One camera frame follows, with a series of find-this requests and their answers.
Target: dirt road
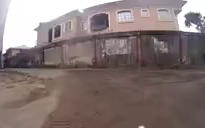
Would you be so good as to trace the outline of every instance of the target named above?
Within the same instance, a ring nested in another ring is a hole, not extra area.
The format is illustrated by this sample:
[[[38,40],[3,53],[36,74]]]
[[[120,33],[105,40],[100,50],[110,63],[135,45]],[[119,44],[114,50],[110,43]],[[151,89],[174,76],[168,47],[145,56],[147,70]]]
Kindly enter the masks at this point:
[[[205,71],[18,71],[56,77],[0,73],[0,128],[205,128]]]
[[[0,128],[40,128],[57,104],[45,80],[0,72]]]
[[[43,128],[205,128],[205,72],[69,71]]]

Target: vegetation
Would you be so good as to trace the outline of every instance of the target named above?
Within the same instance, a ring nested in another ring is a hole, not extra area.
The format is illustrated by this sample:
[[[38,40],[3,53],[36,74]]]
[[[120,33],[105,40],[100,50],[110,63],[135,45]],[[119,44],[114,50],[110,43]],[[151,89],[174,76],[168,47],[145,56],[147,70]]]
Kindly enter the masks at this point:
[[[185,15],[185,25],[187,27],[195,25],[199,32],[205,33],[205,16],[198,12],[189,12]]]

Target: fence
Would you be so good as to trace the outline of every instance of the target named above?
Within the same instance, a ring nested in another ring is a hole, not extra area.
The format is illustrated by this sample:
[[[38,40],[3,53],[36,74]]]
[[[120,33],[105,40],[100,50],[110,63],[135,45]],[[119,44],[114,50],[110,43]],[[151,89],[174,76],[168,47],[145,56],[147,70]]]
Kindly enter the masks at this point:
[[[43,52],[43,60],[48,64],[66,66],[205,65],[205,34],[181,31],[106,33],[52,43],[45,46]]]

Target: sky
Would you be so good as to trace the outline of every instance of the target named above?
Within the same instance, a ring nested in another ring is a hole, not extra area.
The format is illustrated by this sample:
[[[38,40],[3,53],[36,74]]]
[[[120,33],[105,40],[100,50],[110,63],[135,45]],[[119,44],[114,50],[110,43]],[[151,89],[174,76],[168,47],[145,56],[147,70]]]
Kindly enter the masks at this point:
[[[12,0],[4,32],[4,51],[10,47],[36,45],[37,33],[34,29],[40,22],[50,21],[75,9],[84,9],[97,4],[116,0]],[[196,31],[186,28],[184,14],[200,12],[205,15],[205,0],[188,0],[178,16],[182,31]]]

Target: window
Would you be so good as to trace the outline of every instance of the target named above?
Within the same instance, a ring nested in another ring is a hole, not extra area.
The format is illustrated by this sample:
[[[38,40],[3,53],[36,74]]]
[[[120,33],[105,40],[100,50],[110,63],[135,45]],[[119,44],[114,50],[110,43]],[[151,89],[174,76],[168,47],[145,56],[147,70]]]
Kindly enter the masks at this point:
[[[64,25],[64,32],[71,32],[72,31],[72,21],[68,21]]]
[[[53,29],[50,28],[49,31],[48,31],[48,42],[52,41],[52,36],[53,36]]]
[[[57,25],[54,28],[54,38],[61,37],[61,25]]]
[[[149,9],[141,9],[141,16],[142,17],[149,17]]]
[[[88,30],[88,26],[86,22],[82,22],[82,30],[87,31]]]
[[[126,11],[119,11],[118,12],[118,22],[133,22],[133,13],[131,10],[126,10]]]
[[[106,13],[100,13],[94,15],[90,19],[91,31],[101,31],[109,27],[109,15]]]
[[[165,8],[158,9],[158,17],[162,21],[170,21],[172,18],[170,10]]]

